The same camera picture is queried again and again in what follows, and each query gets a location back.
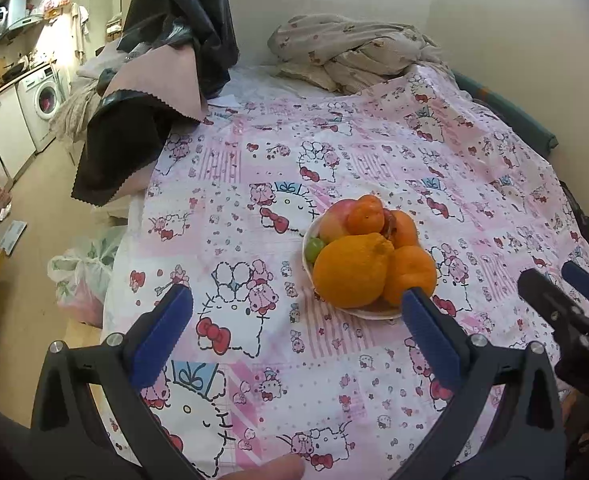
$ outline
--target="metal bolt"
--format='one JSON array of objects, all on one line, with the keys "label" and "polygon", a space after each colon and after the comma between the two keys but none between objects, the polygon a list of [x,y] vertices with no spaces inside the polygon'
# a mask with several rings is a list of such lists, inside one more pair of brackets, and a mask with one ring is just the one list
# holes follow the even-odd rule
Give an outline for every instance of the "metal bolt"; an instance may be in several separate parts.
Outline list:
[{"label": "metal bolt", "polygon": [[121,343],[123,343],[123,341],[124,341],[124,335],[119,332],[111,333],[106,338],[106,343],[108,343],[108,346],[119,346],[119,345],[121,345]]},{"label": "metal bolt", "polygon": [[50,352],[53,354],[58,354],[61,350],[63,350],[63,341],[53,341],[50,343]]},{"label": "metal bolt", "polygon": [[530,349],[535,353],[541,355],[545,352],[545,347],[539,341],[533,341],[530,343]]},{"label": "metal bolt", "polygon": [[486,336],[481,335],[481,334],[472,334],[470,336],[470,342],[474,346],[478,346],[479,348],[482,348],[488,344],[488,340],[486,339]]}]

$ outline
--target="hand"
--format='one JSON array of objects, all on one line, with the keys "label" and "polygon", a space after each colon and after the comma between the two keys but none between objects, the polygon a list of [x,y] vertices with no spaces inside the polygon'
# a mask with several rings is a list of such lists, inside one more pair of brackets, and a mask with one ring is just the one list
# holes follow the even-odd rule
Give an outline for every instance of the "hand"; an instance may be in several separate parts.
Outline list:
[{"label": "hand", "polygon": [[219,480],[300,480],[303,468],[299,455],[288,454],[262,466],[222,476]]}]

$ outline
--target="kitchen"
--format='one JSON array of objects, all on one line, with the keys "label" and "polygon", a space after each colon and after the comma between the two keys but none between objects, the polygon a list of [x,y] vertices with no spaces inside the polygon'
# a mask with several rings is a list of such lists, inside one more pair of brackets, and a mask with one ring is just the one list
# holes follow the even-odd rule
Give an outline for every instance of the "kitchen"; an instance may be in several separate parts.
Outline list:
[{"label": "kitchen", "polygon": [[76,70],[119,22],[120,0],[0,0],[0,185],[9,189],[54,139]]}]

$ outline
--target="washing machine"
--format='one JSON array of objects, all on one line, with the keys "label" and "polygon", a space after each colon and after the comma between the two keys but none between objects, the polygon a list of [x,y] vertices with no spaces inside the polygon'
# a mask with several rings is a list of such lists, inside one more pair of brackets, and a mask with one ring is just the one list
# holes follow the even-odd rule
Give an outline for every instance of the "washing machine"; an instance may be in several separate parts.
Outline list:
[{"label": "washing machine", "polygon": [[42,152],[54,139],[48,121],[63,102],[52,66],[40,68],[17,83],[18,101],[34,146]]}]

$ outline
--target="hello kitty print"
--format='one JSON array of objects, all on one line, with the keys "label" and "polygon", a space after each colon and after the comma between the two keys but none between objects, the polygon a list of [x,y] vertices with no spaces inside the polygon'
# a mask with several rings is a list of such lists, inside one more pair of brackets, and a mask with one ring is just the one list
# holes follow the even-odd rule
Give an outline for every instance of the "hello kitty print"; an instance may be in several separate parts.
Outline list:
[{"label": "hello kitty print", "polygon": [[[288,452],[307,479],[390,478],[452,398],[402,320],[334,310],[303,272],[311,222],[366,193],[414,219],[444,314],[495,345],[537,339],[558,358],[515,282],[537,267],[571,293],[559,269],[589,270],[589,247],[550,165],[441,72],[213,108],[199,127],[173,128],[117,254],[104,322],[125,332],[173,283],[191,288],[193,317],[141,396],[206,478]],[[500,397],[494,388],[460,460]]]}]

